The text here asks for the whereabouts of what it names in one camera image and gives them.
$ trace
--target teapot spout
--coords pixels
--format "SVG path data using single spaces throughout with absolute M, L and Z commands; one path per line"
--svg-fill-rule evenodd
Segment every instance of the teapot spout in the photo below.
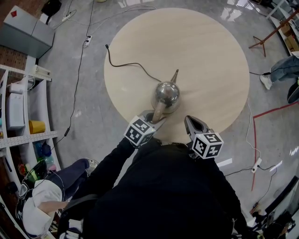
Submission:
M 177 82 L 177 77 L 178 77 L 178 69 L 176 70 L 176 73 L 174 73 L 174 76 L 172 77 L 172 79 L 170 80 L 173 83 Z

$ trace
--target gray floor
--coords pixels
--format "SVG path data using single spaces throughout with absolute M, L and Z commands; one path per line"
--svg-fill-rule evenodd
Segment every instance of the gray floor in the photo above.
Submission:
M 253 35 L 263 38 L 274 27 L 270 21 L 253 9 L 247 0 L 211 0 L 208 2 L 200 0 L 108 0 L 101 4 L 94 3 L 92 22 L 140 3 L 156 8 L 188 8 L 214 18 L 237 39 L 252 72 L 267 72 L 274 63 L 288 56 L 278 34 L 266 42 L 266 58 L 260 47 L 248 49 L 248 46 L 255 43 Z M 63 1 L 61 10 L 50 23 L 51 26 L 61 22 L 65 6 L 66 1 Z M 73 19 L 88 24 L 91 6 L 91 0 L 74 0 L 71 10 L 77 9 L 77 12 Z M 121 140 L 127 122 L 114 108 L 105 87 L 103 78 L 105 44 L 109 44 L 127 22 L 144 12 L 127 12 L 106 21 L 93 34 L 90 46 L 84 50 L 71 130 L 57 146 L 57 153 L 63 166 L 68 166 L 82 157 L 101 161 Z M 91 26 L 90 32 L 94 31 L 97 26 L 98 24 Z M 63 136 L 70 123 L 81 46 L 85 40 L 86 30 L 87 26 L 74 21 L 65 22 L 56 30 L 53 48 L 40 60 L 41 66 L 52 71 L 53 81 L 49 84 L 48 104 L 52 129 L 59 132 L 58 139 Z M 286 105 L 286 95 L 292 84 L 293 80 L 278 82 L 270 91 L 267 91 L 261 85 L 258 76 L 251 74 L 249 103 L 252 115 Z M 296 173 L 298 156 L 294 149 L 298 146 L 298 109 L 298 105 L 293 105 L 256 119 L 256 140 L 263 159 L 261 166 L 267 168 L 283 160 L 273 177 L 269 193 L 260 202 L 263 207 L 274 199 L 274 195 L 277 195 Z M 245 140 L 248 123 L 249 109 L 245 105 L 237 120 L 221 133 L 225 145 L 217 161 L 233 159 L 232 164 L 221 168 L 224 174 L 251 167 L 254 164 L 255 152 Z M 252 126 L 249 129 L 248 140 L 254 144 Z M 129 164 L 130 160 L 127 161 L 122 173 Z M 274 172 L 259 170 L 256 173 L 253 191 L 251 191 L 253 175 L 250 171 L 227 177 L 245 210 L 249 211 L 267 191 L 271 174 Z

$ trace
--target wooden tabletop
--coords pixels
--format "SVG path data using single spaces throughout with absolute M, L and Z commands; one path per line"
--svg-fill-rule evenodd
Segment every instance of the wooden tabletop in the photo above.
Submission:
M 168 115 L 158 139 L 189 142 L 186 115 L 220 133 L 246 103 L 249 69 L 240 45 L 220 23 L 199 12 L 164 8 L 144 13 L 117 33 L 109 49 L 113 64 L 138 62 L 161 81 L 179 69 L 182 103 Z M 111 101 L 128 122 L 153 109 L 150 99 L 158 82 L 139 66 L 115 68 L 106 55 L 104 76 Z

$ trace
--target yellow cup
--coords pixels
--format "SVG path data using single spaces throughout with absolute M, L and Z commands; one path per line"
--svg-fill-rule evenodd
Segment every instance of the yellow cup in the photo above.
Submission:
M 43 133 L 46 130 L 46 125 L 43 121 L 29 120 L 30 134 Z

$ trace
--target gray cabinet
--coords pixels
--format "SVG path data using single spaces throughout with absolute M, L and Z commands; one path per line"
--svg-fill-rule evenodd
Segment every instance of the gray cabinet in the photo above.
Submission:
M 52 47 L 54 29 L 14 6 L 0 29 L 0 45 L 40 58 Z

